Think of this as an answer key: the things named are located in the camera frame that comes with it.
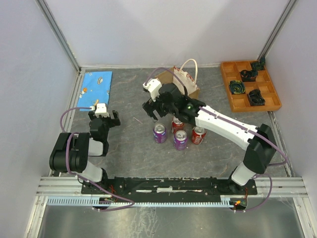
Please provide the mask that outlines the purple soda can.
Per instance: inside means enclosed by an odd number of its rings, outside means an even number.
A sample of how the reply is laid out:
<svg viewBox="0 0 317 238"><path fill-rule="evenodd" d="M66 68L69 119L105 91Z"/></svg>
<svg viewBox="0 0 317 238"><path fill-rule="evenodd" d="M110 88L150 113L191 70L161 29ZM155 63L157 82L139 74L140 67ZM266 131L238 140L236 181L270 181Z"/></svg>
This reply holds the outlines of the purple soda can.
<svg viewBox="0 0 317 238"><path fill-rule="evenodd" d="M184 150L187 145L188 136L183 130L179 130L174 135L174 147L176 150Z"/></svg>
<svg viewBox="0 0 317 238"><path fill-rule="evenodd" d="M166 127L162 123L157 123L153 127L154 140L157 143L164 143L167 139Z"/></svg>

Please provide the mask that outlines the red cola can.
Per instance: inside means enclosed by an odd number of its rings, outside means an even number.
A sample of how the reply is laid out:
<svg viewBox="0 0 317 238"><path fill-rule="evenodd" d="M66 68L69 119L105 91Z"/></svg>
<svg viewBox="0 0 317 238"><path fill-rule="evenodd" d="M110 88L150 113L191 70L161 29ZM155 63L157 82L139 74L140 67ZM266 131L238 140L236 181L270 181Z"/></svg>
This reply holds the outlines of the red cola can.
<svg viewBox="0 0 317 238"><path fill-rule="evenodd" d="M192 143L199 145L202 143L205 135L206 135L206 129L199 127L199 126L195 126L193 127L192 130L192 137L191 137L191 141Z"/></svg>
<svg viewBox="0 0 317 238"><path fill-rule="evenodd" d="M173 116L171 126L172 126L171 132L175 134L179 130L184 130L185 124L181 122L178 118Z"/></svg>

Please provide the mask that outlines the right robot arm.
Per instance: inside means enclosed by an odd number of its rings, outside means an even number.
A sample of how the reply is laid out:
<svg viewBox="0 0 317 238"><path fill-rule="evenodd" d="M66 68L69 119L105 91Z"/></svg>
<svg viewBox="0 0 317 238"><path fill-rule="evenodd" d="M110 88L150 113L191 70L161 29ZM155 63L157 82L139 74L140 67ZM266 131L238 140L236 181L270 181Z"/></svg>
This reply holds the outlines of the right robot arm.
<svg viewBox="0 0 317 238"><path fill-rule="evenodd" d="M231 193L240 193L255 175L265 173L277 151L270 126L257 127L227 117L204 102L182 94L174 83L161 84L152 79L143 83L143 89L150 99L142 107L152 119L171 114L183 123L215 132L245 151L243 162L227 182Z"/></svg>

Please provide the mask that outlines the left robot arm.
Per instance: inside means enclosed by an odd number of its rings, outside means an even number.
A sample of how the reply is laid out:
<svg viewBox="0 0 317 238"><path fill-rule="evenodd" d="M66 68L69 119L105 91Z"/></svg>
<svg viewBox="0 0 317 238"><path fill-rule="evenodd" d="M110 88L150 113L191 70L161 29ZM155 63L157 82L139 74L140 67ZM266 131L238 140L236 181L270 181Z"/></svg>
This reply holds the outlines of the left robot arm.
<svg viewBox="0 0 317 238"><path fill-rule="evenodd" d="M50 155L50 169L60 173L74 173L82 180L92 181L92 187L98 193L107 192L109 180L105 169L93 165L88 158L107 155L109 129L121 125L118 112L113 110L112 113L111 118L89 112L89 132L74 136L69 132L60 133Z"/></svg>

